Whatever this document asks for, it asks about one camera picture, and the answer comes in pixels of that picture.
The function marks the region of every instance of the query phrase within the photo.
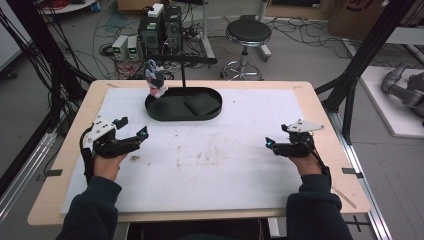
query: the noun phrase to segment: white paper sheet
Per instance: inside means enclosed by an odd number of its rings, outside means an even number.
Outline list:
[[[116,137],[134,136],[144,126],[150,135],[121,163],[120,212],[282,208],[298,191],[301,180],[293,163],[265,147],[265,137],[288,142],[281,124],[303,119],[293,91],[216,90],[222,112],[199,122],[151,119],[144,107],[148,89],[107,92],[99,115],[129,120]],[[80,157],[61,213],[85,190],[83,172]]]

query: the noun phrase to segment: person's arm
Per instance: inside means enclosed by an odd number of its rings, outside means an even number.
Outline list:
[[[62,232],[56,239],[112,239],[118,219],[115,203],[121,187],[114,181],[125,155],[95,158],[94,176],[87,189],[74,197]]]
[[[340,209],[340,198],[330,192],[328,177],[312,154],[290,158],[302,178],[299,193],[287,200],[287,237],[290,240],[352,239]]]

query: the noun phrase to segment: round stool seat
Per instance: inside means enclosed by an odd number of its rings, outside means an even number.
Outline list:
[[[262,22],[240,19],[227,26],[227,37],[232,42],[249,47],[259,47],[271,38],[271,29]]]

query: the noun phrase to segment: black tray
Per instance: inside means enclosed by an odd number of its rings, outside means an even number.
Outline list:
[[[149,94],[145,107],[158,121],[204,121],[219,115],[222,97],[212,88],[174,87],[158,99]]]

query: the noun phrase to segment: human hand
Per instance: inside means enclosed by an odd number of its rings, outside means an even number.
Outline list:
[[[289,159],[294,163],[294,165],[296,165],[300,176],[309,174],[322,174],[321,166],[319,165],[318,160],[311,153],[306,157],[289,157]]]
[[[94,176],[104,177],[115,181],[118,176],[119,164],[127,154],[115,158],[103,158],[99,155],[94,157]]]

